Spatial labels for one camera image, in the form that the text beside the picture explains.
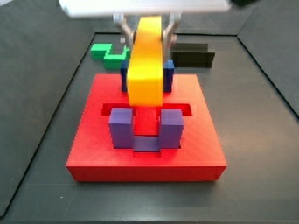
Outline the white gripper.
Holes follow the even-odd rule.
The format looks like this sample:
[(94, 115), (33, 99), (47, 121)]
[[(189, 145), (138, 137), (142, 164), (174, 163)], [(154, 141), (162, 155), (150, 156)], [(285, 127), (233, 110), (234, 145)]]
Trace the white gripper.
[(180, 13), (208, 13), (226, 11), (229, 0), (58, 0), (59, 7), (71, 18), (111, 16), (113, 23), (123, 36), (125, 46), (132, 49), (136, 32), (126, 24), (125, 15), (169, 15), (168, 25), (162, 29), (162, 60), (169, 59), (169, 51), (176, 40), (174, 31), (181, 21)]

